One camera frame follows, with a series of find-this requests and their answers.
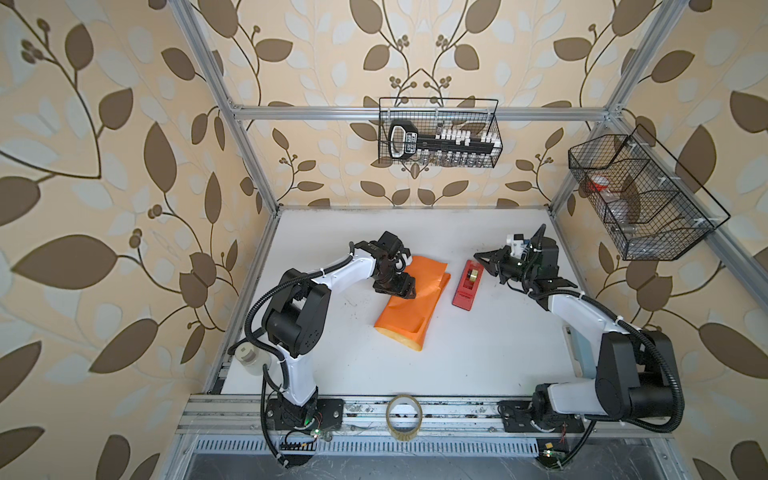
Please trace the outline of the red tape dispenser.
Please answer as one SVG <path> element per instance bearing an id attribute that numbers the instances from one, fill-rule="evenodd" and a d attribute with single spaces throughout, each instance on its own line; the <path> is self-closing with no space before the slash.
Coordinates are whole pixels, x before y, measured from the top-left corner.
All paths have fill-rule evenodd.
<path id="1" fill-rule="evenodd" d="M 468 278 L 469 271 L 476 269 L 479 271 L 479 278 L 476 282 L 471 282 Z M 452 305 L 465 311 L 470 311 L 474 304 L 477 292 L 479 290 L 480 281 L 483 274 L 483 267 L 475 260 L 468 260 L 465 264 L 464 270 L 452 300 Z"/>

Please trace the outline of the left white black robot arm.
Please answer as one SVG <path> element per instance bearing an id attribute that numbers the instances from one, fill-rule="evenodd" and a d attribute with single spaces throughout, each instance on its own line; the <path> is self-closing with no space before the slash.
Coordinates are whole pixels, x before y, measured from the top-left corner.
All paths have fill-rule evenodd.
<path id="1" fill-rule="evenodd" d="M 376 293 L 411 300 L 416 297 L 415 279 L 406 272 L 411 262 L 410 249 L 386 231 L 377 240 L 351 242 L 348 253 L 331 265 L 310 272 L 285 271 L 279 283 L 250 306 L 240 342 L 273 356 L 281 372 L 275 382 L 263 366 L 259 393 L 261 433 L 281 467 L 290 469 L 297 463 L 271 438 L 269 397 L 276 396 L 277 413 L 290 434 L 307 433 L 322 424 L 309 354 L 323 334 L 332 294 L 371 280 Z"/>

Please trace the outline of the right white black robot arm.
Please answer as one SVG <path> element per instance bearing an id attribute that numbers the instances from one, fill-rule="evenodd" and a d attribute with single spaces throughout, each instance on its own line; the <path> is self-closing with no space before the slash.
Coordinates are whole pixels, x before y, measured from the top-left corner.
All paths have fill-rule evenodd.
<path id="1" fill-rule="evenodd" d="M 600 422 L 624 422 L 653 433 L 674 432 L 682 423 L 685 398 L 670 338 L 638 328 L 559 273 L 559 248 L 540 226 L 531 238 L 510 236 L 506 244 L 477 252 L 474 260 L 500 283 L 535 301 L 590 344 L 591 378 L 536 386 L 525 410 L 532 427 L 557 430 L 579 420 L 585 430 L 567 452 L 547 448 L 537 461 L 563 470 L 583 449 Z"/>

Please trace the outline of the yellow orange wrapping paper sheet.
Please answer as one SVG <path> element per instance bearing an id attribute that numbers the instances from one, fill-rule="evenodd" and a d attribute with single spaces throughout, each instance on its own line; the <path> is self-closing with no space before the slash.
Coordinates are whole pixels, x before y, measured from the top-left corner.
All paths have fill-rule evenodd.
<path id="1" fill-rule="evenodd" d="M 415 298 L 391 297 L 374 328 L 412 350 L 421 351 L 431 318 L 451 275 L 446 263 L 423 256 L 414 256 L 405 272 L 415 280 Z"/>

